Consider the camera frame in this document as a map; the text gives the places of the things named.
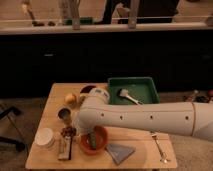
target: green plastic tray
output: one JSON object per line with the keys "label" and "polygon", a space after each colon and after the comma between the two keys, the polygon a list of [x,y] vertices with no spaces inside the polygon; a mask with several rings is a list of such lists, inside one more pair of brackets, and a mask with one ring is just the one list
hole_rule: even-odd
{"label": "green plastic tray", "polygon": [[110,94],[110,104],[132,105],[134,104],[126,98],[118,96],[120,89],[127,89],[129,95],[145,103],[159,103],[159,97],[151,77],[114,77],[108,79],[108,91]]}

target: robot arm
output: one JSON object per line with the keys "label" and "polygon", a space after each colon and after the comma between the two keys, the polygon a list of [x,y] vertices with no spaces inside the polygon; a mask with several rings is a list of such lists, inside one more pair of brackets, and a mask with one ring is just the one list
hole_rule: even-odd
{"label": "robot arm", "polygon": [[96,125],[141,129],[213,141],[213,105],[205,103],[162,103],[109,105],[106,90],[94,88],[74,119],[82,134]]}

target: wooden tabletop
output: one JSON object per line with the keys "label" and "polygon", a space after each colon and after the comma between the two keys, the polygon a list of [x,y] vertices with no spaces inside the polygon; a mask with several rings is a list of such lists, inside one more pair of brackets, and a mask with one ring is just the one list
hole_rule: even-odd
{"label": "wooden tabletop", "polygon": [[[160,154],[150,132],[115,127],[106,127],[109,134],[109,143],[123,144],[136,149],[120,165],[116,165],[105,150],[95,156],[86,155],[78,145],[78,136],[74,138],[72,143],[72,159],[59,161],[58,137],[60,131],[64,128],[64,124],[58,118],[58,111],[61,108],[69,107],[64,102],[64,98],[68,93],[74,93],[78,96],[80,90],[86,85],[106,88],[104,83],[53,84],[38,130],[45,127],[51,128],[55,134],[55,142],[50,148],[41,148],[33,142],[26,162],[27,169],[166,169],[177,167],[175,153],[168,134],[158,133],[160,145],[171,160],[169,163],[164,164],[160,162]],[[75,115],[77,111],[77,108],[71,109],[71,114]]]}

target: dark background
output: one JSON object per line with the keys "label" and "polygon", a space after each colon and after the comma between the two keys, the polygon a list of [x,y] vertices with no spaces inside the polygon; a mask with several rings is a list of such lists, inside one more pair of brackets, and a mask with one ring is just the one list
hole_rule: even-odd
{"label": "dark background", "polygon": [[122,76],[150,76],[158,92],[212,89],[212,40],[213,30],[1,35],[0,97]]}

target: red object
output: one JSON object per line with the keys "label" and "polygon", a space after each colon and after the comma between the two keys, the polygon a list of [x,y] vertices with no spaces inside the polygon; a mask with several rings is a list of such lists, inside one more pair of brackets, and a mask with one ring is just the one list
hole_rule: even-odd
{"label": "red object", "polygon": [[209,90],[209,91],[207,92],[207,95],[208,95],[208,97],[213,97],[213,90]]}
{"label": "red object", "polygon": [[79,146],[82,149],[82,151],[88,155],[96,155],[102,152],[108,143],[108,133],[104,127],[96,126],[94,128],[94,133],[96,138],[95,150],[91,148],[87,135],[82,135],[80,139]]}

